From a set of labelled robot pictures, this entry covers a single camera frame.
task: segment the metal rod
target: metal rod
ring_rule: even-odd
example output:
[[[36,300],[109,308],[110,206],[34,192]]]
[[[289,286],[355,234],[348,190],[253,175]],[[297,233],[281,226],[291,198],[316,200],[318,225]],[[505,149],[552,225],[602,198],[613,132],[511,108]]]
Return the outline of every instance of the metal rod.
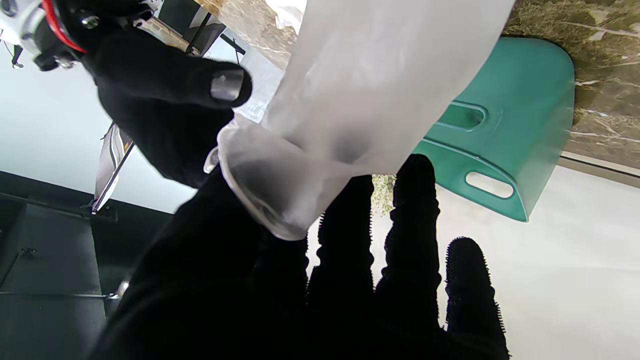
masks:
[[[240,45],[238,45],[235,40],[232,40],[231,38],[229,38],[225,34],[220,34],[220,38],[222,40],[226,41],[227,44],[231,45],[237,52],[241,53],[242,55],[246,54],[246,50],[244,50],[242,47],[240,47]]]
[[[207,12],[207,15],[205,15],[204,20],[202,20],[202,23],[200,23],[200,27],[198,28],[198,31],[196,31],[196,34],[193,35],[193,39],[191,39],[191,42],[189,43],[189,46],[187,46],[187,49],[184,51],[185,54],[190,54],[191,53],[191,50],[193,50],[193,46],[196,44],[196,41],[198,40],[198,38],[202,34],[202,31],[204,30],[204,28],[206,27],[207,23],[209,22],[209,19],[211,19],[211,13]]]
[[[108,295],[101,294],[30,294],[30,293],[14,293],[10,291],[0,291],[0,295],[15,295],[15,296],[46,296],[46,297],[82,297],[90,299],[106,299]]]

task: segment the white wall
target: white wall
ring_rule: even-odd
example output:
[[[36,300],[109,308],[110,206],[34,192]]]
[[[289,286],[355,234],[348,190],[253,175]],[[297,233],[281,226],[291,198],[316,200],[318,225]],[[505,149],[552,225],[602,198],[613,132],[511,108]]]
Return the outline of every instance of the white wall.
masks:
[[[102,136],[111,123],[82,66],[40,72],[23,53],[12,69],[0,45],[0,170],[93,193]],[[172,212],[193,190],[163,179],[138,151],[113,199]]]
[[[640,189],[557,167],[529,223],[440,187],[438,200],[440,273],[451,240],[468,236],[480,244],[513,359],[640,358]],[[390,226],[388,217],[374,217],[376,282]],[[310,233],[309,272],[319,263],[317,224]]]

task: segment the black glove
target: black glove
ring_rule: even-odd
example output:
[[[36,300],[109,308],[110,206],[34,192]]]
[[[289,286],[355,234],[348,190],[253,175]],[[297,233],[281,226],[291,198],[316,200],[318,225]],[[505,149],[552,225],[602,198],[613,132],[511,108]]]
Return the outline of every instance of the black glove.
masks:
[[[82,57],[100,103],[164,177],[201,187],[218,131],[233,119],[231,108],[251,95],[249,73],[233,63],[188,56],[136,28],[105,32]],[[214,79],[225,74],[241,77],[234,100],[224,88],[215,89],[221,83]]]

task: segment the metal screw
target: metal screw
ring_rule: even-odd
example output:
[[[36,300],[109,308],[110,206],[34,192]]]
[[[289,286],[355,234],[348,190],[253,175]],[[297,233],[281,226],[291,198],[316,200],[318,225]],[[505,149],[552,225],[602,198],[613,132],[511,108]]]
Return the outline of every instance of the metal screw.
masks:
[[[82,26],[85,29],[91,30],[95,29],[96,26],[100,24],[100,18],[95,15],[89,15],[87,17],[83,17],[81,20]]]
[[[60,65],[60,67],[65,70],[72,69],[75,65],[73,61],[61,56],[54,56],[54,59],[56,60],[58,65]]]

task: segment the brown marble surface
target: brown marble surface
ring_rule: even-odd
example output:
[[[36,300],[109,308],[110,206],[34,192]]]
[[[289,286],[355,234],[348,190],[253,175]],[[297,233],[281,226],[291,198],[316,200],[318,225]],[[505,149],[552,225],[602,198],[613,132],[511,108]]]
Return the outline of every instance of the brown marble surface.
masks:
[[[286,68],[296,41],[264,0],[195,0]],[[543,38],[573,58],[575,126],[566,150],[640,169],[640,1],[518,0],[505,35]]]

